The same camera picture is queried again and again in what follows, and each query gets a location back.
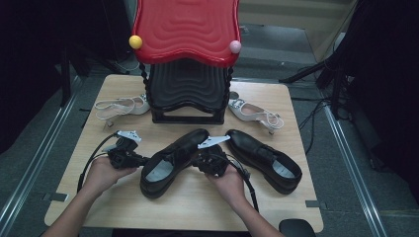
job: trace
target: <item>floor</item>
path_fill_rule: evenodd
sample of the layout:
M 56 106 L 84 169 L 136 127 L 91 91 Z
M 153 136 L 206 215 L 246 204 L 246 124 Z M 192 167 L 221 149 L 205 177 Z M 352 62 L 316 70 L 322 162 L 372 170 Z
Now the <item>floor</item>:
M 303 30 L 244 27 L 234 80 L 278 83 L 316 63 Z M 139 74 L 133 57 L 115 64 Z M 0 236 L 38 236 L 46 229 L 43 217 L 49 202 L 42 199 L 55 191 L 107 74 L 111 73 L 106 68 L 94 64 L 88 78 L 75 77 L 74 96 L 67 107 L 59 108 L 58 92 L 15 145 L 0 155 L 0 203 L 4 205 Z M 327 107 L 314 110 L 329 93 L 315 87 L 317 75 L 288 85 L 298 124 L 308 120 L 300 133 L 304 148 L 309 149 L 307 161 L 324 221 L 317 236 L 418 236 L 418 204 L 405 182 L 391 172 L 371 168 L 368 152 L 349 121 L 336 120 Z M 84 228 L 81 236 L 110 233 Z

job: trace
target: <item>pink ball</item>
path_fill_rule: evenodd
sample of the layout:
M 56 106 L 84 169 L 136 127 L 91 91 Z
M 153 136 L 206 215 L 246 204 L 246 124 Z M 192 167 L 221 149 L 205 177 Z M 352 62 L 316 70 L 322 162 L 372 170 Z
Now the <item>pink ball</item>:
M 230 43 L 230 50 L 232 53 L 239 53 L 241 49 L 241 42 L 238 40 L 233 40 Z

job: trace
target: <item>white high heel sandal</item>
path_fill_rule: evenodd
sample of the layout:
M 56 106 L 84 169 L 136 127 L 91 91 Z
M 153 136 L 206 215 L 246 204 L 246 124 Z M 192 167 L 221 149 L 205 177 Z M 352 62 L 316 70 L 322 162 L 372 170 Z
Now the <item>white high heel sandal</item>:
M 114 123 L 110 120 L 116 116 L 123 115 L 142 115 L 146 113 L 150 106 L 147 103 L 146 96 L 142 94 L 139 97 L 119 98 L 110 101 L 100 101 L 95 104 L 96 118 L 105 120 L 107 126 Z
M 230 92 L 228 107 L 241 120 L 258 121 L 268 128 L 270 134 L 274 134 L 276 130 L 284 126 L 284 121 L 281 119 L 280 115 L 271 113 L 270 111 L 239 99 L 236 92 Z

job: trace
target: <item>black shoe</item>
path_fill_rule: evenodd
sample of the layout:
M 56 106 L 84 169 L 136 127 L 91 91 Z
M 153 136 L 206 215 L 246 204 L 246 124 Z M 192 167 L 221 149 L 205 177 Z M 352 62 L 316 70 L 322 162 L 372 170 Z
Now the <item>black shoe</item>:
M 288 155 L 239 130 L 229 130 L 226 135 L 230 136 L 227 144 L 238 161 L 262 172 L 277 192 L 288 195 L 295 190 L 302 172 Z
M 142 193 L 148 198 L 160 198 L 175 177 L 191 165 L 191 160 L 198 155 L 198 144 L 209 135 L 205 129 L 196 129 L 155 153 L 141 171 Z

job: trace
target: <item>yellow ball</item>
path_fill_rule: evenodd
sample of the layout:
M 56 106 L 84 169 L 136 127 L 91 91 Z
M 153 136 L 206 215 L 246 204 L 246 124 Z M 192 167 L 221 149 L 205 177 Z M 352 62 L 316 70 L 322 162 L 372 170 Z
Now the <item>yellow ball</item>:
M 129 45 L 133 49 L 139 49 L 142 47 L 142 39 L 139 36 L 132 36 L 129 38 Z

